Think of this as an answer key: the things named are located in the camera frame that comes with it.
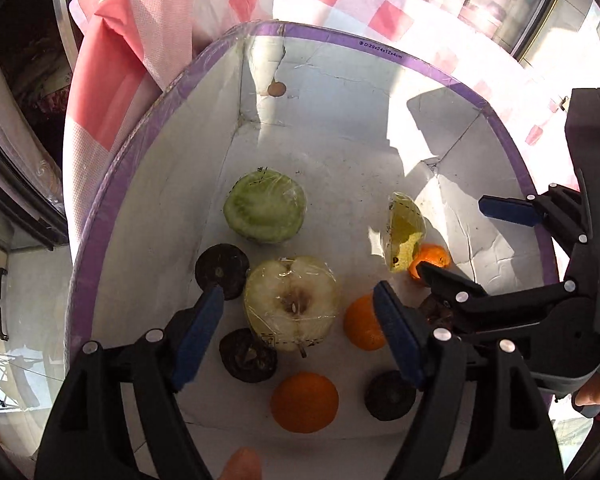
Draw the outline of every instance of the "human hand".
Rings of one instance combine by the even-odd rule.
[[[226,463],[218,480],[262,480],[260,457],[253,449],[241,447]]]
[[[594,373],[576,395],[576,406],[600,404],[600,374]]]

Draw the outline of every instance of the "wrapped lemon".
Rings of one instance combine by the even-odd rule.
[[[389,202],[389,247],[387,265],[391,272],[408,270],[420,250],[426,227],[415,202],[394,192]]]

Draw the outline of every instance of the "wrapped apple half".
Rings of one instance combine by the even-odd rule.
[[[253,331],[280,351],[321,342],[338,315],[339,293],[329,267],[312,256],[267,260],[253,269],[244,309]]]

